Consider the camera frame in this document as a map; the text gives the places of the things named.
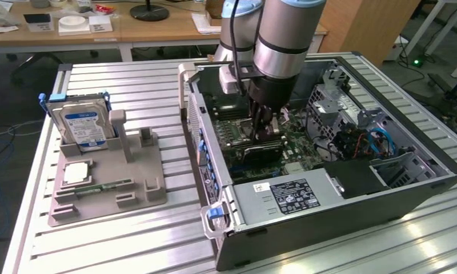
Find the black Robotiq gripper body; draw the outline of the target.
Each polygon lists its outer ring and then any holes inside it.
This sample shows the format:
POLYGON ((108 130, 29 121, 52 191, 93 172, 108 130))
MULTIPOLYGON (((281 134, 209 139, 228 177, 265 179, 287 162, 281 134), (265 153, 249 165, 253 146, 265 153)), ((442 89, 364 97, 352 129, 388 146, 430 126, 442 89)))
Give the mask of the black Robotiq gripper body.
POLYGON ((296 77, 276 79, 268 76, 252 78, 249 83, 251 112, 263 106, 279 112, 291 99, 296 77))

